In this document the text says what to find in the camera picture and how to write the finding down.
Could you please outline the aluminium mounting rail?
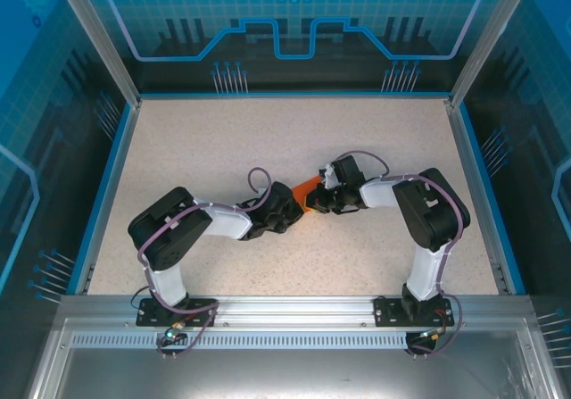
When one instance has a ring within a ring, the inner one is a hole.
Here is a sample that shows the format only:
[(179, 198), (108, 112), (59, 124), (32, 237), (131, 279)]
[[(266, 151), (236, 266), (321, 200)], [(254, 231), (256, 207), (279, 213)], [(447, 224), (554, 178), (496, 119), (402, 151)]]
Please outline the aluminium mounting rail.
[[(220, 296), (217, 330), (371, 330), (372, 296)], [(525, 295), (462, 295), (451, 299), (454, 320), (467, 330), (511, 330), (537, 324)], [(127, 295), (68, 295), (54, 325), (133, 328), (137, 310)]]

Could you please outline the orange square paper sheet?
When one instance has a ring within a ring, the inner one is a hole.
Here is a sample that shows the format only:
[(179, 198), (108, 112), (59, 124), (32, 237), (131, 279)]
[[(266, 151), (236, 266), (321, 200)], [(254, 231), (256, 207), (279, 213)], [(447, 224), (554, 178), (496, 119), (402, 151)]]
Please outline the orange square paper sheet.
[(321, 183), (320, 176), (315, 176), (311, 179), (308, 179), (308, 180), (302, 182), (300, 185), (298, 185), (292, 189), (294, 199), (301, 206), (301, 208), (304, 205), (305, 196), (308, 193), (315, 191), (316, 187), (319, 183)]

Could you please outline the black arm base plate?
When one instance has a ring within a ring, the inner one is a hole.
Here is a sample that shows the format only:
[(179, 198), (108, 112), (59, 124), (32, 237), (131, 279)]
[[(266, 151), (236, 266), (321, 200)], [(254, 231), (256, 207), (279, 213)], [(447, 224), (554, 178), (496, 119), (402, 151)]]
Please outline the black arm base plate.
[(446, 328), (455, 325), (451, 302), (440, 295), (417, 302), (409, 296), (379, 296), (373, 301), (374, 320), (378, 328)]
[(180, 310), (190, 311), (193, 314), (179, 314), (171, 312), (162, 307), (154, 298), (142, 299), (138, 307), (138, 315), (136, 325), (138, 327), (171, 327), (176, 322), (183, 322), (186, 327), (201, 327), (211, 316), (214, 304), (219, 302), (215, 299), (194, 299), (185, 298), (177, 308)]

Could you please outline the aluminium frame post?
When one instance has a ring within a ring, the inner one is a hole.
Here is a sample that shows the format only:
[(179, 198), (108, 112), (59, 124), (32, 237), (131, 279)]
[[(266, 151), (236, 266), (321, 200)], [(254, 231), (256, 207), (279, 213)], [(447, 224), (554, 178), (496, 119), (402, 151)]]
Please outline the aluminium frame post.
[(501, 34), (505, 31), (509, 20), (517, 9), (521, 0), (499, 0), (488, 20), (484, 31), (478, 39), (474, 50), (468, 57), (452, 91), (449, 101), (446, 103), (446, 110), (457, 111), (463, 102), (469, 89), (474, 82), (492, 50), (494, 49)]
[(132, 107), (138, 109), (141, 96), (91, 1), (67, 1), (121, 94)]

